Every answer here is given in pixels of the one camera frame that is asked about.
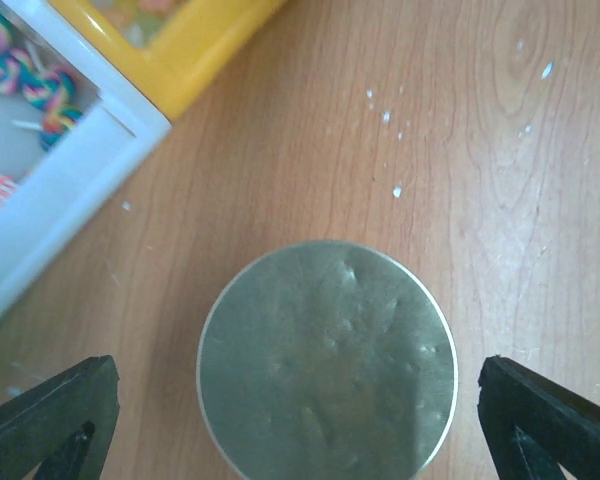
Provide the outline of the white jar lid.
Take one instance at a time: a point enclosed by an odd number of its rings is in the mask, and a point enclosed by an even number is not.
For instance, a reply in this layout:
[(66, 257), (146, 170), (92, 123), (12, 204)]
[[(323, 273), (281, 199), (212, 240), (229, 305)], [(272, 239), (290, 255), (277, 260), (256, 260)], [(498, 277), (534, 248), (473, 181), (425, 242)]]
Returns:
[(196, 376), (209, 434), (244, 479), (411, 479), (458, 397), (430, 291), (390, 256), (336, 240), (240, 271), (209, 311)]

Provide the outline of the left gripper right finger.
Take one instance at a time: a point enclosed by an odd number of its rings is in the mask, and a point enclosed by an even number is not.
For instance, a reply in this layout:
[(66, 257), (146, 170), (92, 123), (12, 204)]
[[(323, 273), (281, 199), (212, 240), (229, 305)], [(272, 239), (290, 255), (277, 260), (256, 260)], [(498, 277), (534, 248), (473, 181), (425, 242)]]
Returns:
[(478, 379), (480, 425), (501, 479), (600, 479), (600, 406), (492, 356)]

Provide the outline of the orange candy bin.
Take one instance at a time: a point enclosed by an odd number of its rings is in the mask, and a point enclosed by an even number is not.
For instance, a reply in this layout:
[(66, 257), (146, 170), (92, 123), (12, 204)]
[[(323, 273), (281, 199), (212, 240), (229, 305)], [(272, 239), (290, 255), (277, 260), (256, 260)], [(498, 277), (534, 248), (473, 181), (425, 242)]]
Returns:
[(282, 0), (53, 1), (161, 113), (177, 119)]

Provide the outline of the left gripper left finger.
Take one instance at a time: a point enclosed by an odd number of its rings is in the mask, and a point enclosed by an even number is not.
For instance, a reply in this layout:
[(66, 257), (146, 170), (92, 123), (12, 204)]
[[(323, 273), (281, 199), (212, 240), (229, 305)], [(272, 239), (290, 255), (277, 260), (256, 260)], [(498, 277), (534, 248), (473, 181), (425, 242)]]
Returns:
[(119, 415), (110, 355), (89, 357), (0, 405), (0, 479), (98, 479)]

